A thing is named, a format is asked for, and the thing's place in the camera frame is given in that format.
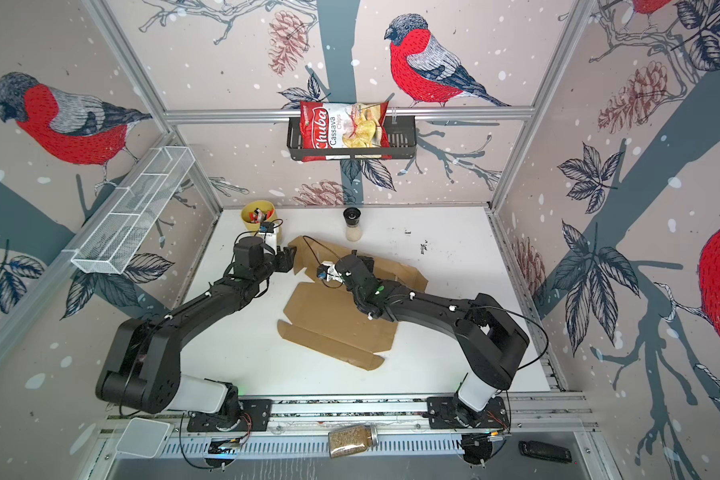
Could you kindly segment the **brown cardboard box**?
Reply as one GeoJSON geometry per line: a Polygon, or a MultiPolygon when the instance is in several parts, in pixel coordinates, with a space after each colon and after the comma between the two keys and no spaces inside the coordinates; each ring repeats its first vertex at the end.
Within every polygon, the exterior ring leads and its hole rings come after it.
{"type": "Polygon", "coordinates": [[[299,283],[286,304],[286,318],[277,324],[280,337],[366,371],[378,369],[384,363],[381,354],[392,348],[397,325],[370,320],[342,284],[317,277],[320,263],[334,263],[351,249],[307,236],[288,245],[296,249],[293,272],[310,280],[299,283]]]}

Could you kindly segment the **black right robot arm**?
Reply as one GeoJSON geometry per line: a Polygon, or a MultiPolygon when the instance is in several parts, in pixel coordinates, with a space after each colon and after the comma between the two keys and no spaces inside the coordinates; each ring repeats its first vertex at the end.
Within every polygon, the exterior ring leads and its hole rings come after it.
{"type": "Polygon", "coordinates": [[[477,413],[498,392],[509,389],[530,339],[492,296],[430,295],[376,277],[373,266],[372,258],[352,253],[338,260],[334,269],[368,318],[413,323],[455,339],[470,367],[456,392],[458,406],[477,413]]]}

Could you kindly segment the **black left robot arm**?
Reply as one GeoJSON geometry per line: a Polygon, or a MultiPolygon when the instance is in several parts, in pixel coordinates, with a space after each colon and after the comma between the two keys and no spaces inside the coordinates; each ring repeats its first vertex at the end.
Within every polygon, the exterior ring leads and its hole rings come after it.
{"type": "Polygon", "coordinates": [[[150,414],[170,408],[180,391],[181,351],[217,321],[264,295],[270,277],[292,270],[297,249],[271,248],[246,236],[222,277],[157,320],[132,318],[116,330],[95,387],[104,402],[150,414]]]}

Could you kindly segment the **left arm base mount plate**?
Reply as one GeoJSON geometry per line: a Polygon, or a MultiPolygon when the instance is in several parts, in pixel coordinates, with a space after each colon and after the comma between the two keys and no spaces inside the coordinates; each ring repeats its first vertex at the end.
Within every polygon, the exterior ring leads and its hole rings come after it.
{"type": "Polygon", "coordinates": [[[268,428],[273,401],[238,398],[217,413],[191,412],[186,429],[191,433],[264,432],[268,428]]]}

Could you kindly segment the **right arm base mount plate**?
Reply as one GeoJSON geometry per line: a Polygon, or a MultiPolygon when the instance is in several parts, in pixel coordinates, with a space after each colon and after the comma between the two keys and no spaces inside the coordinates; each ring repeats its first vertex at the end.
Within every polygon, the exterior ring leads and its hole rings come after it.
{"type": "Polygon", "coordinates": [[[456,396],[436,396],[426,399],[423,414],[433,430],[443,429],[493,429],[503,431],[509,425],[509,417],[504,400],[491,398],[479,412],[470,409],[456,396]]]}

